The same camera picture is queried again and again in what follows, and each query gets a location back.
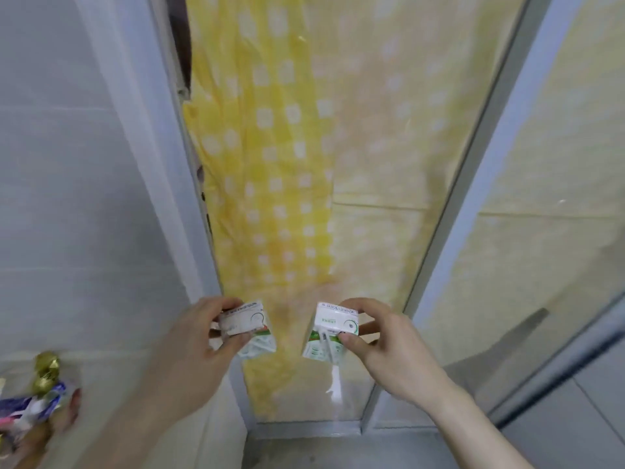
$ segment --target milk carton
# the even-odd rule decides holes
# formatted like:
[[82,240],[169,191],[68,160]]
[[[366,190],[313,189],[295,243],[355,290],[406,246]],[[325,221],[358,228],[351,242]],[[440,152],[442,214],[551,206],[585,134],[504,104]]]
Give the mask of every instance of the milk carton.
[[224,340],[228,336],[253,333],[250,342],[239,352],[242,359],[253,359],[261,354],[276,351],[276,339],[271,334],[270,319],[261,301],[252,301],[223,312],[219,315],[219,329]]
[[347,352],[338,338],[341,332],[358,334],[358,311],[330,303],[317,303],[306,332],[302,355],[339,365]]

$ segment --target floor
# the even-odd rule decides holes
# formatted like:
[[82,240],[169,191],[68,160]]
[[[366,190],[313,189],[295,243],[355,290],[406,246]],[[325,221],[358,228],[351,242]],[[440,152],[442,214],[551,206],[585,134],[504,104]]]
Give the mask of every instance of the floor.
[[241,469],[457,469],[437,433],[248,440]]

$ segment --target hand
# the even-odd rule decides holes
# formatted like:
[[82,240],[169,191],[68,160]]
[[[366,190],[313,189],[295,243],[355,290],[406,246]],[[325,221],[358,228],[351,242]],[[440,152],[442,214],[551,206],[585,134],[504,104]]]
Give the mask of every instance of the hand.
[[202,298],[183,313],[157,346],[132,399],[132,405],[150,415],[152,425],[166,428],[204,406],[215,394],[230,361],[251,334],[233,336],[213,350],[208,338],[219,331],[212,330],[211,323],[222,310],[242,304],[238,298]]
[[377,341],[367,344],[349,333],[339,334],[339,339],[363,361],[371,376],[387,392],[428,413],[436,411],[447,395],[456,393],[458,387],[436,362],[407,316],[393,313],[377,299],[351,298],[340,306],[356,309],[375,319],[363,324],[359,334],[379,332]]

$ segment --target door frame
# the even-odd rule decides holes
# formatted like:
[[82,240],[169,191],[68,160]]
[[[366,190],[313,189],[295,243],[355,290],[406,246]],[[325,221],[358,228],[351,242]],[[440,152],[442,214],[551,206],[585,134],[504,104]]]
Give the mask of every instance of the door frame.
[[[453,265],[503,170],[517,134],[531,114],[582,2],[525,1],[406,303],[404,312],[417,327],[432,314],[449,282]],[[180,74],[165,1],[76,0],[76,3],[189,299],[196,301],[201,296],[221,294],[195,174],[198,160],[181,115],[180,101],[188,93]],[[568,339],[560,339],[557,346],[545,348],[540,362],[527,362],[522,354],[527,351],[526,343],[521,345],[480,387],[476,401],[496,422],[518,412],[551,385],[549,382],[557,379],[564,367],[576,365],[598,340],[610,339],[606,332],[595,332],[592,345],[582,339],[577,341],[576,353],[565,351],[573,342],[572,336],[580,339],[591,330],[592,323],[598,324],[606,316],[614,315],[616,311],[607,308],[599,312],[604,304],[594,309],[587,307],[586,314],[577,322],[579,329],[567,327],[573,333]],[[625,304],[613,308],[620,309],[618,316],[620,313],[625,316]],[[535,334],[538,337],[532,334],[528,342],[540,339],[540,332]],[[568,355],[568,360],[563,360],[563,355]],[[553,367],[554,360],[558,360],[560,370],[545,373],[549,365]],[[390,399],[377,385],[361,420],[257,423],[239,358],[230,366],[229,380],[241,417],[255,438],[394,431],[376,427]]]

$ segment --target person's left hand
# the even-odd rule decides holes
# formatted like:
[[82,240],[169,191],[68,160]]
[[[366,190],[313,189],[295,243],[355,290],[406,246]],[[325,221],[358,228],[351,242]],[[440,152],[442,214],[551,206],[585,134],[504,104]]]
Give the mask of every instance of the person's left hand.
[[241,306],[238,298],[202,298],[183,313],[152,354],[133,400],[168,427],[204,406],[217,391],[230,361],[251,339],[230,337],[218,350],[208,344],[211,323],[222,310]]

